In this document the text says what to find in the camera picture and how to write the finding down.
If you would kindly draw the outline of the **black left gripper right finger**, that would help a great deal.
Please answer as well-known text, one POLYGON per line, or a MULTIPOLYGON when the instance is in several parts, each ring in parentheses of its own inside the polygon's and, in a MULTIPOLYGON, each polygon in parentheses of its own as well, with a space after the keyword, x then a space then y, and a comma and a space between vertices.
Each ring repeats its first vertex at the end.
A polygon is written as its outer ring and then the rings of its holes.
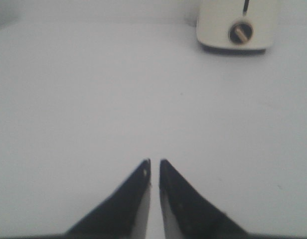
POLYGON ((242 227, 202 197, 166 159, 159 165, 159 196, 167 239, 248 236, 242 227))

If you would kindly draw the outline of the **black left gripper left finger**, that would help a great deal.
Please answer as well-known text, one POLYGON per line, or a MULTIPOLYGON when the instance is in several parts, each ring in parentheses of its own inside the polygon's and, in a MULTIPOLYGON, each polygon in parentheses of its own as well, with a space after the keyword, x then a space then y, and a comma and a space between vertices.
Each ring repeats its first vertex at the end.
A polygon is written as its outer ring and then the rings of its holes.
POLYGON ((151 161, 143 160, 107 199, 66 236, 73 239, 144 239, 151 200, 151 161))

